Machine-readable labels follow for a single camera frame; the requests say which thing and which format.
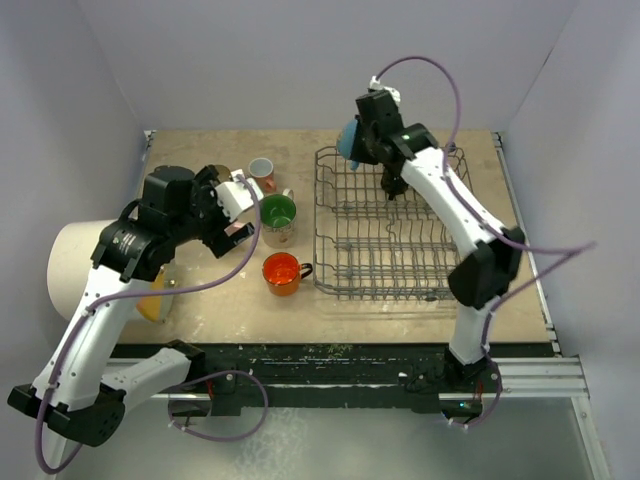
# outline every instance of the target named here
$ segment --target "black mug handle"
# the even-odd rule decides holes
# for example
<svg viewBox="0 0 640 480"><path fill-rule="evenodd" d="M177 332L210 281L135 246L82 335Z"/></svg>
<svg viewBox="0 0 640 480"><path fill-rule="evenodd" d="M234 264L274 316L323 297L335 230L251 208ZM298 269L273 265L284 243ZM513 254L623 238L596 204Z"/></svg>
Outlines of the black mug handle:
<svg viewBox="0 0 640 480"><path fill-rule="evenodd" d="M313 272L313 265L310 263L303 263L300 265L300 278L307 278Z"/></svg>

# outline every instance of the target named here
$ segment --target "robotic arm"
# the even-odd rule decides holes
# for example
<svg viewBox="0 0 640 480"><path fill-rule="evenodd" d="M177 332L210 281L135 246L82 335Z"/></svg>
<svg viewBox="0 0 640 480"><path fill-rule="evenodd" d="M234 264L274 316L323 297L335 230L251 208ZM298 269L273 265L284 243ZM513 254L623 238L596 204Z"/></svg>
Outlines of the robotic arm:
<svg viewBox="0 0 640 480"><path fill-rule="evenodd" d="M255 182L252 186L258 199L262 198ZM142 197L102 231L82 300L51 360L33 384L15 387L8 403L37 416L47 398L45 392L52 387L49 379L63 355L63 345L87 313L92 315L64 352L66 361L46 407L45 421L63 437L101 445L137 405L203 374L204 353L179 341L130 368L108 375L103 372L138 301L136 294L150 290L162 266L175 256L176 247L200 240L216 258L223 256L253 234L250 223L234 223L252 206L249 191L240 183L221 182L213 166L196 175L186 168L164 166L148 175ZM122 298L87 312L96 298L113 294Z"/></svg>
<svg viewBox="0 0 640 480"><path fill-rule="evenodd" d="M413 187L451 232L462 262L449 275L449 287L458 301L455 333L448 355L459 371L476 371L483 362L483 330L491 306L504 295L516 277L522 252L491 235L485 225L518 243L525 236L519 227L506 229L491 216L451 168L443 172L443 151L431 133L421 124L405 127L398 104L400 94L377 83L374 78L369 93L356 99L358 115L338 138L338 151L347 160L370 165L382 164L381 187L389 200ZM445 182L477 211L486 224L475 220L453 195Z"/></svg>

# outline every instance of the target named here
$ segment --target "white wall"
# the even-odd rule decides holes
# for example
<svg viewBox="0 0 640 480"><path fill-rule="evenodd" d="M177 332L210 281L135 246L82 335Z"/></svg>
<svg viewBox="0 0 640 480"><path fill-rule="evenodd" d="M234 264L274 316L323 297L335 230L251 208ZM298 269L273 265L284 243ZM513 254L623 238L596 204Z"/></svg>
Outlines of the white wall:
<svg viewBox="0 0 640 480"><path fill-rule="evenodd" d="M339 128L391 60L460 83L467 128L503 129L576 0L79 0L145 128ZM403 115L452 123L420 65L389 74Z"/></svg>
<svg viewBox="0 0 640 480"><path fill-rule="evenodd" d="M0 392L28 383L64 321L46 290L65 224L112 217L144 146L104 55L72 0L0 2ZM0 402L2 478L33 478L34 421Z"/></svg>
<svg viewBox="0 0 640 480"><path fill-rule="evenodd" d="M599 242L544 286L618 479L640 478L639 88L640 3L583 0L505 145L532 243Z"/></svg>

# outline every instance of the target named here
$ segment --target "metal wire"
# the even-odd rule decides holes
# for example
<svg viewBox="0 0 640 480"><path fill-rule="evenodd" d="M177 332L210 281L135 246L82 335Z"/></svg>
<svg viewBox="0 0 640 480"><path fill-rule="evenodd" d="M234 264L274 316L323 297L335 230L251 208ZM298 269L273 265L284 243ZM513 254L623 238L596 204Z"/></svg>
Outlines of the metal wire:
<svg viewBox="0 0 640 480"><path fill-rule="evenodd" d="M449 160L472 190L462 149ZM387 200L382 172L351 171L334 147L316 152L315 285L348 298L452 299L447 276L460 257L451 235L412 188Z"/></svg>

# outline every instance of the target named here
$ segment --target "light blue object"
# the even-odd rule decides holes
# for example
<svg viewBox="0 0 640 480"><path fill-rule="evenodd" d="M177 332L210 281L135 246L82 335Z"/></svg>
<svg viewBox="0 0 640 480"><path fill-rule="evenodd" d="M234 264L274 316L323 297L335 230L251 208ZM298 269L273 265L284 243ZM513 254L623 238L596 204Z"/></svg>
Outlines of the light blue object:
<svg viewBox="0 0 640 480"><path fill-rule="evenodd" d="M360 162L351 158L351 153L353 151L353 142L356 137L357 128L358 121L354 118L342 129L342 132L340 132L340 135L338 135L338 140L336 142L336 149L338 150L338 153L345 160L351 160L349 168L354 172L360 166Z"/></svg>

